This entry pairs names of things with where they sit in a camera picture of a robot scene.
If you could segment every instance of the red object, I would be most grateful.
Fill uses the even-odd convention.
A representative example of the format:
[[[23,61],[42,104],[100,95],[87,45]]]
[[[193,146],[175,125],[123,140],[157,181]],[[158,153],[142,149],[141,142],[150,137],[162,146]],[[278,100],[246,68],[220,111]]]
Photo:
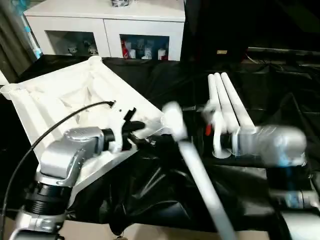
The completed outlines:
[[[206,126],[206,128],[205,128],[205,135],[206,136],[209,136],[211,134],[211,128],[212,128],[211,124],[208,124]]]
[[[121,40],[121,47],[122,47],[122,55],[124,59],[129,58],[129,51],[126,48],[125,41]]]

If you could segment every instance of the floor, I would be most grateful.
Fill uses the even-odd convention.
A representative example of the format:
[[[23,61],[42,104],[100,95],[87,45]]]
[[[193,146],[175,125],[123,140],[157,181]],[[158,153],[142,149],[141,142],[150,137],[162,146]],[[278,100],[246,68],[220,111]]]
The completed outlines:
[[[14,221],[7,219],[5,240],[14,228]],[[115,240],[108,224],[93,224],[76,221],[65,221],[60,234],[66,240]],[[263,231],[241,231],[237,233],[239,240],[268,240],[268,233]],[[128,240],[219,240],[216,233],[191,231],[171,227],[133,224],[123,233]]]

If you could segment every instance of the white pipe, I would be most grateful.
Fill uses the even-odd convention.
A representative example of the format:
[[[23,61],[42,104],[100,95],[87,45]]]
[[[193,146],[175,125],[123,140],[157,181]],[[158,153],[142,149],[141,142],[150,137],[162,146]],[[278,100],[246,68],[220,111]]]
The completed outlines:
[[[228,74],[223,72],[221,74],[221,78],[222,78],[222,82],[224,84],[225,90],[226,90],[228,97],[231,101],[231,104],[233,106],[236,117],[240,123],[240,126],[246,127],[246,128],[254,128],[255,125],[254,125],[253,121],[251,120],[251,118],[250,118],[244,104],[242,103],[239,95],[237,94],[235,87],[231,83]]]
[[[184,140],[188,136],[182,110],[177,102],[167,103],[163,109],[163,123],[169,128],[173,139],[178,143],[180,153],[187,165],[201,197],[222,240],[236,240],[236,233],[225,212],[219,196],[212,185],[195,146]]]
[[[209,104],[214,106],[215,111],[221,111],[218,91],[216,86],[216,79],[213,74],[208,75],[209,85]]]
[[[234,110],[231,106],[228,94],[226,92],[224,83],[222,82],[221,76],[219,73],[214,74],[215,85],[219,96],[219,101],[221,105],[221,111],[223,118],[226,122],[226,128],[229,133],[233,133],[238,130],[239,124],[234,113]]]
[[[236,240],[236,233],[195,146],[187,141],[178,142],[179,150],[195,181],[206,208],[222,240]]]

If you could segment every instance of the white cabinet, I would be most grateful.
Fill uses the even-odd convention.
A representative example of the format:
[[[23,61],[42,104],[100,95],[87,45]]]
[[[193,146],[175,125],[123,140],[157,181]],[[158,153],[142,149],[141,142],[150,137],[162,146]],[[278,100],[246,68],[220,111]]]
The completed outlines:
[[[44,54],[180,60],[183,0],[46,0],[24,15]]]

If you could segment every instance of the black plastic sheet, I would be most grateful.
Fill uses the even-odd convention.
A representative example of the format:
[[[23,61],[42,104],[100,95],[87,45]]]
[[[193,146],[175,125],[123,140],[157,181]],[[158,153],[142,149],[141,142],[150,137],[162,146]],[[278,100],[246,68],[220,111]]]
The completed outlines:
[[[21,76],[21,81],[85,59],[45,55]],[[319,70],[272,64],[217,64],[211,69],[203,69],[194,63],[117,58],[106,58],[103,63],[159,109],[169,101],[177,101],[184,109],[203,106],[209,98],[208,74],[227,72],[257,126],[291,125],[304,131],[312,180],[319,188]],[[11,103],[1,100],[1,104]],[[17,119],[13,111],[8,111],[8,115]],[[244,164],[245,161],[234,157],[212,157],[206,150],[205,125],[200,114],[195,110],[185,111],[184,118],[234,228],[274,230],[278,225],[277,215],[268,198],[265,169],[257,168],[260,166],[249,161]],[[17,128],[15,139],[17,136],[26,139],[21,126]],[[115,233],[121,233],[132,223],[215,231],[177,147],[165,144],[141,149],[81,191],[68,217],[76,221],[109,223]],[[18,147],[6,146],[5,157],[9,158],[14,149],[25,150],[27,147],[26,141]],[[35,168],[31,164],[23,172],[32,179]],[[3,178],[8,179],[7,175],[3,173]],[[15,187],[16,191],[22,188],[18,184]]]

